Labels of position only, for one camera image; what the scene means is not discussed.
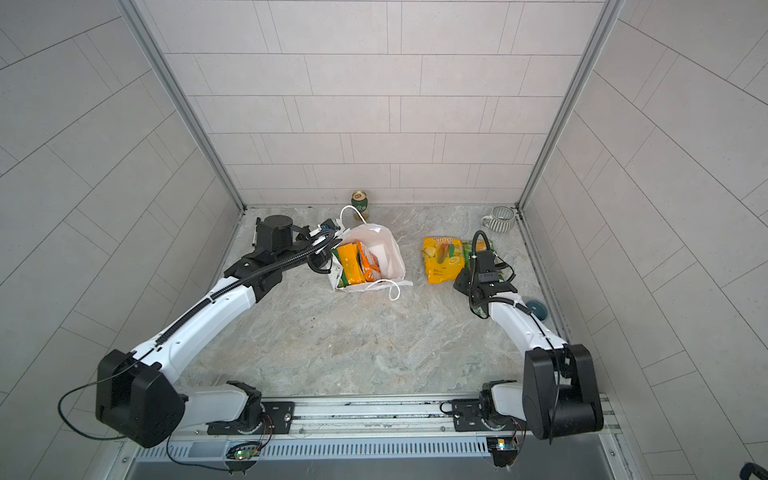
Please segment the green red snack bag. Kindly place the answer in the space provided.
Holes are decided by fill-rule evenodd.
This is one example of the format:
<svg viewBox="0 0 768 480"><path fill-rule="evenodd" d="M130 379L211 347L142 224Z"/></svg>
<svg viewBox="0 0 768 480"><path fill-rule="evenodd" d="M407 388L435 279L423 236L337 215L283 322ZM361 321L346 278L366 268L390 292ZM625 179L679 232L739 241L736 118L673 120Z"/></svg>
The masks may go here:
<svg viewBox="0 0 768 480"><path fill-rule="evenodd" d="M475 251L479 253L481 251L486 250L488 246L493 247L493 242L492 241L486 242L483 239L479 239L477 241ZM472 256L472 241L463 241L462 251L463 251L463 257L464 257L464 266L466 268L469 268L471 263L471 256Z"/></svg>

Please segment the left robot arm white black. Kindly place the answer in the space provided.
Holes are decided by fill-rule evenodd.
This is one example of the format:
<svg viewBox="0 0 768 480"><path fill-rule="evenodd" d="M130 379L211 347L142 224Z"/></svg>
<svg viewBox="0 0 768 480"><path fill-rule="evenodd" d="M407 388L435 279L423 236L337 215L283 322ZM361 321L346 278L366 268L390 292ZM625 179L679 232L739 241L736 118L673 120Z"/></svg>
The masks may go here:
<svg viewBox="0 0 768 480"><path fill-rule="evenodd" d="M342 223L297 226L285 215L260 219L255 246L224 271L211 292L160 333L129 352L113 350L97 368L95 417L142 447L154 447L179 428L205 424L211 434L251 434L266 424L262 394L230 380L208 389L174 384L196 355L227 325L255 306L302 265L327 275Z"/></svg>

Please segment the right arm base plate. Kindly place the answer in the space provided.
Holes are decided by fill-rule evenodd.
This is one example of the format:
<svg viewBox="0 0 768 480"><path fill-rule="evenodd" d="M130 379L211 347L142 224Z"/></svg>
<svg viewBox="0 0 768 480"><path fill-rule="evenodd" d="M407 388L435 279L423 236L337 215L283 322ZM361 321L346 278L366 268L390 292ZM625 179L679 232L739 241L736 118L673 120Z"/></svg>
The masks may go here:
<svg viewBox="0 0 768 480"><path fill-rule="evenodd" d="M499 415L480 399L453 399L443 402L440 411L452 418L457 432L513 432L520 429L517 420Z"/></svg>

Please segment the orange blue snack bag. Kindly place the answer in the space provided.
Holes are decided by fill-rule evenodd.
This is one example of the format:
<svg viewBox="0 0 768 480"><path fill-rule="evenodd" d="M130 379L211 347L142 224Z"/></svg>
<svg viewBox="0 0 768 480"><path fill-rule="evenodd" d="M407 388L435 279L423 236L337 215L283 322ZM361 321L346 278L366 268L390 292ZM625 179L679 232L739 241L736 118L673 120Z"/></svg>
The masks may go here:
<svg viewBox="0 0 768 480"><path fill-rule="evenodd" d="M375 254L361 241L356 242L360 269L366 283L382 279L381 267Z"/></svg>

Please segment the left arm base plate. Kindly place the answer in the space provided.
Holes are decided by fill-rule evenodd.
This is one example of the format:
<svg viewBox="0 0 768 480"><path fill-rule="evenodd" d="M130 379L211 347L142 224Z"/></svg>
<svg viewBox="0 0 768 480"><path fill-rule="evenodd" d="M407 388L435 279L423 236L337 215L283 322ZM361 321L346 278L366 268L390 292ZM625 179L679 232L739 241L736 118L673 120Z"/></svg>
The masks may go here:
<svg viewBox="0 0 768 480"><path fill-rule="evenodd" d="M288 401L250 402L238 418L207 424L208 435L288 434L295 403Z"/></svg>

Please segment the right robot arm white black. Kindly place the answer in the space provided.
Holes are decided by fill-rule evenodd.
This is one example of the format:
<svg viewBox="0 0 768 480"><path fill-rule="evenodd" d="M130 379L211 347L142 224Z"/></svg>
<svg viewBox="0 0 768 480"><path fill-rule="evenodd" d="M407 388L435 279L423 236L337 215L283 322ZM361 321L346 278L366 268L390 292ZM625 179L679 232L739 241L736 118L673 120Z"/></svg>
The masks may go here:
<svg viewBox="0 0 768 480"><path fill-rule="evenodd" d="M469 265L454 282L470 312L499 325L523 354L521 382L483 386L482 421L491 429L522 421L536 438L548 441L602 430L604 413L590 351L544 325L511 280L502 277L508 267L478 230L470 243Z"/></svg>

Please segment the orange yellow snack bag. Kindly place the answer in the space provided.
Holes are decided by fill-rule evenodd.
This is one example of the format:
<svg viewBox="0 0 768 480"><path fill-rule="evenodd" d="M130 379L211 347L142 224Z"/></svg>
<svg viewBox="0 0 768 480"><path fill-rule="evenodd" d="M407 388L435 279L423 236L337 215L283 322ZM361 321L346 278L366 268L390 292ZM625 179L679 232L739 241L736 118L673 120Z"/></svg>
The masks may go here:
<svg viewBox="0 0 768 480"><path fill-rule="evenodd" d="M366 282L359 254L360 250L356 243L341 245L334 250L334 255L342 267L342 274L339 280L340 288Z"/></svg>

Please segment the large yellow snack bag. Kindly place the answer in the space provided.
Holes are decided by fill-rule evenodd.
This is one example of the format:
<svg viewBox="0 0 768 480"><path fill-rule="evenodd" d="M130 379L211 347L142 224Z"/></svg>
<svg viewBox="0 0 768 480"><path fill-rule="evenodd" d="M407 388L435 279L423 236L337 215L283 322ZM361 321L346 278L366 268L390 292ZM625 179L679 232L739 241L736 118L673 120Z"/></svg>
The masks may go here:
<svg viewBox="0 0 768 480"><path fill-rule="evenodd" d="M465 267L463 244L457 238L426 237L422 256L429 284L453 282Z"/></svg>

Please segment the white paper bag pig print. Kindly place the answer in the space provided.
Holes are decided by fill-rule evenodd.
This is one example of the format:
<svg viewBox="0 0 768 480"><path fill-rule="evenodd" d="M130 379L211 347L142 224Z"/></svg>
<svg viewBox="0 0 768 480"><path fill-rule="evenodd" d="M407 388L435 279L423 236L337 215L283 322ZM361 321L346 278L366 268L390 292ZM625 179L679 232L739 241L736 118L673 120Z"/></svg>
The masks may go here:
<svg viewBox="0 0 768 480"><path fill-rule="evenodd" d="M391 231L382 225L362 220L354 228L343 223L346 210L360 212L352 205L342 208L335 220L341 242L331 250L329 281L334 290L362 293L387 289L389 299L396 301L401 288L412 286L405 279L406 269L399 246Z"/></svg>

